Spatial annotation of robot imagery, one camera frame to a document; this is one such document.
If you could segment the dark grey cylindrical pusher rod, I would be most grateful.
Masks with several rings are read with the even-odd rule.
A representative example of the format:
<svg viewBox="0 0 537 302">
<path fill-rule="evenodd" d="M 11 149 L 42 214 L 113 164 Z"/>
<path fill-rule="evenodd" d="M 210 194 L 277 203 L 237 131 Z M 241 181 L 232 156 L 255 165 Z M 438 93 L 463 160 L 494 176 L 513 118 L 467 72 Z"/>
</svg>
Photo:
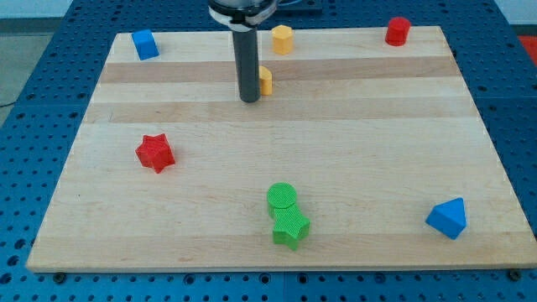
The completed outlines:
<svg viewBox="0 0 537 302">
<path fill-rule="evenodd" d="M 256 102 L 261 96 L 257 29 L 233 31 L 232 38 L 240 99 L 246 103 Z"/>
</svg>

